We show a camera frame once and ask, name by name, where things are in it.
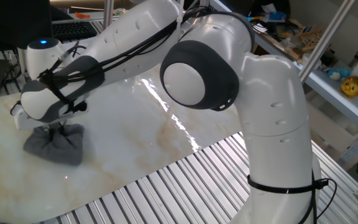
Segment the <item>black monitor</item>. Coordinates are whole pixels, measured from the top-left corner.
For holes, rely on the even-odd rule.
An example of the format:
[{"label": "black monitor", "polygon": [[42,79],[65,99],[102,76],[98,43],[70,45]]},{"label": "black monitor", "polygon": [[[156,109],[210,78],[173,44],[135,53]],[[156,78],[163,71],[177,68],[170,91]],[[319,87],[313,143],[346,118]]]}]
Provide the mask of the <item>black monitor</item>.
[{"label": "black monitor", "polygon": [[1,43],[26,49],[42,37],[52,37],[49,0],[0,0]]}]

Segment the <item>metal pole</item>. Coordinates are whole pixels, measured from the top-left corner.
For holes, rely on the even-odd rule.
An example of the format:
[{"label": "metal pole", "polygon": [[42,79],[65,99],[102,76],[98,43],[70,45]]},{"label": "metal pole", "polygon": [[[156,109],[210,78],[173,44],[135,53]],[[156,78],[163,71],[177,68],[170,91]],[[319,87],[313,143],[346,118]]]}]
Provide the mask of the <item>metal pole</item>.
[{"label": "metal pole", "polygon": [[104,2],[104,19],[103,29],[112,24],[112,10],[114,9],[114,0],[105,0]]},{"label": "metal pole", "polygon": [[326,31],[318,42],[316,48],[311,53],[309,62],[302,68],[301,72],[299,73],[302,83],[304,83],[308,78],[317,61],[321,58],[329,43],[331,43],[336,31],[344,22],[355,1],[356,0],[345,0],[342,3],[342,6],[339,8],[338,12],[336,12],[334,19],[332,19],[331,23],[328,25]]}]

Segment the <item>gray cloth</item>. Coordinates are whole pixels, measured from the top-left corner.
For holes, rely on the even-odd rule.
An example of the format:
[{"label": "gray cloth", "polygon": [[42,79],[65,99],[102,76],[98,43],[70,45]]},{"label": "gray cloth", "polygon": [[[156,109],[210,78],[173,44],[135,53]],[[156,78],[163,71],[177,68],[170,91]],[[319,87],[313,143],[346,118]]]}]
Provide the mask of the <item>gray cloth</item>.
[{"label": "gray cloth", "polygon": [[84,127],[80,124],[51,124],[34,128],[24,143],[24,150],[48,161],[77,166],[83,158]]}]

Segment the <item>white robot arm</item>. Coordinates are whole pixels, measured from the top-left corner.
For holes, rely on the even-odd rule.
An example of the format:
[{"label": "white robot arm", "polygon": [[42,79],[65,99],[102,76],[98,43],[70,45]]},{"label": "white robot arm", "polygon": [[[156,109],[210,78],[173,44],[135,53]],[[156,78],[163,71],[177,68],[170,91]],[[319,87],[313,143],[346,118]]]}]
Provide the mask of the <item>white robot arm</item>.
[{"label": "white robot arm", "polygon": [[315,223],[320,179],[311,151],[308,110],[298,73],[286,58],[250,53],[252,28],[240,15],[197,7],[175,30],[172,0],[139,4],[73,60],[56,40],[27,50],[32,81],[11,113],[19,129],[68,119],[86,110],[89,92],[161,63],[164,89],[193,109],[235,104],[250,160],[250,197],[240,223]]}]

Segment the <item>white work surface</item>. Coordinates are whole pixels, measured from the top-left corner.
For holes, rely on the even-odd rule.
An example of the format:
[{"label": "white work surface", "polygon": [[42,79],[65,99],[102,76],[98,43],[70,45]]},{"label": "white work surface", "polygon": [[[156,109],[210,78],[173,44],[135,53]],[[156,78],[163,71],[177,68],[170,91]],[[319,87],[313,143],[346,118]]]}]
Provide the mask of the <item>white work surface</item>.
[{"label": "white work surface", "polygon": [[31,131],[16,129],[0,97],[0,221],[33,223],[69,212],[238,131],[235,107],[223,112],[173,102],[159,67],[95,91],[89,113],[70,120],[85,127],[78,167],[23,151]]}]

